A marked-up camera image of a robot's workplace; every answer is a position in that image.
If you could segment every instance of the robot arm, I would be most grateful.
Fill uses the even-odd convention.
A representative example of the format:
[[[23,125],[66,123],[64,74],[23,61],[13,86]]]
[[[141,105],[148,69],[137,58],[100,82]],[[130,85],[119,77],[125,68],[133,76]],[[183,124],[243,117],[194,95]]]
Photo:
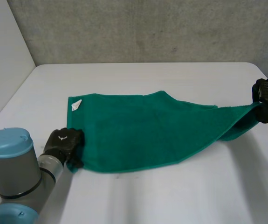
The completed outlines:
[[[0,224],[33,224],[60,178],[64,163],[83,166],[77,157],[83,145],[81,130],[55,130],[37,159],[25,129],[0,130]]]

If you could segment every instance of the green towel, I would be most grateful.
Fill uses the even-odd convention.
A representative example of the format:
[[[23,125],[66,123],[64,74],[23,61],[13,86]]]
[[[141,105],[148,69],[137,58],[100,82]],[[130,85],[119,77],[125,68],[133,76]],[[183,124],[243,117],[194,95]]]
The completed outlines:
[[[257,124],[252,111],[257,105],[197,105],[164,91],[146,96],[90,94],[69,97],[67,128],[84,131],[85,146],[77,153],[85,169],[130,172],[176,164],[214,141],[239,137]]]

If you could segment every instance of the towel tag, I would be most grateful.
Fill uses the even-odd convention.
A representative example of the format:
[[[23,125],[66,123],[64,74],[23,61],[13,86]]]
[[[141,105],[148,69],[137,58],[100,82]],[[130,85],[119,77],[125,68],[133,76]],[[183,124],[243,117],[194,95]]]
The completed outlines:
[[[77,110],[78,107],[80,106],[81,102],[82,102],[82,100],[80,99],[80,100],[78,100],[77,102],[73,103],[73,104],[72,104],[72,111]]]

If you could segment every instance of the table surface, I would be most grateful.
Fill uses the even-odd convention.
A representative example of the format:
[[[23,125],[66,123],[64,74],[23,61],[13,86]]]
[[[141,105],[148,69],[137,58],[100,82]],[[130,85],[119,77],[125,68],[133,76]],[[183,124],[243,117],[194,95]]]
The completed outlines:
[[[66,126],[69,96],[165,90],[197,104],[248,105],[259,78],[250,63],[41,65],[0,112],[0,129],[27,129],[39,156],[50,133]],[[268,223],[268,125],[178,165],[124,174],[65,169],[38,223]]]

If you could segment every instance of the white side wall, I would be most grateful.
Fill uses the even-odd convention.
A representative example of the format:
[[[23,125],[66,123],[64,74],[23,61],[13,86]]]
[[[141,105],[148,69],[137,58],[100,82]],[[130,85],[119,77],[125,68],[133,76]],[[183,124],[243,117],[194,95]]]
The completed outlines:
[[[0,111],[35,68],[6,0],[0,0]]]

